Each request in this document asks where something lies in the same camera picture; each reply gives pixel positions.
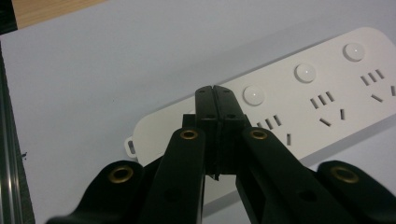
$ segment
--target white table surface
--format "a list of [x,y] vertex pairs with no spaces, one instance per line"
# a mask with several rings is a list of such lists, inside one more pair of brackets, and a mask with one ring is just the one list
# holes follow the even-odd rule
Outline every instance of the white table surface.
[[[114,0],[0,36],[36,223],[128,160],[145,115],[362,26],[396,43],[395,22],[396,1]],[[391,117],[303,162],[348,161],[396,193],[395,136]],[[248,222],[240,202],[222,206],[204,222]]]

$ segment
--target metal rail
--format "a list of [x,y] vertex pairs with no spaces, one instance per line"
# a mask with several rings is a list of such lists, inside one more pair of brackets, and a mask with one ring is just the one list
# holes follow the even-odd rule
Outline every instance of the metal rail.
[[1,54],[0,125],[0,223],[23,223],[17,164],[18,138]]

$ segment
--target metal grommet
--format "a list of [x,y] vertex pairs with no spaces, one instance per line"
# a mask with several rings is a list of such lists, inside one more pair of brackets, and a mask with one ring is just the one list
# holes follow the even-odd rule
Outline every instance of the metal grommet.
[[256,139],[262,140],[262,139],[267,138],[268,135],[267,135],[267,133],[265,133],[265,132],[263,132],[261,130],[253,130],[253,131],[250,132],[250,136],[252,138],[256,138]]
[[343,166],[334,166],[330,172],[335,178],[348,184],[355,184],[359,182],[359,177],[354,172]]
[[180,137],[187,139],[187,140],[191,140],[191,139],[198,137],[198,132],[196,132],[194,130],[186,130],[186,131],[181,132]]
[[134,170],[128,165],[122,165],[114,168],[108,174],[108,180],[114,184],[120,184],[128,181],[134,175]]

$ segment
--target white power strip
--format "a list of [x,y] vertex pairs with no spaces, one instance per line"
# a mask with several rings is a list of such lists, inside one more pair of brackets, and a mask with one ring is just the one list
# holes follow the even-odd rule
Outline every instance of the white power strip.
[[[253,126],[271,130],[301,159],[396,113],[395,59],[385,35],[360,28],[221,86],[234,92]],[[143,165],[161,157],[193,110],[191,97],[145,116],[129,155]],[[234,190],[231,176],[207,178],[205,203]]]

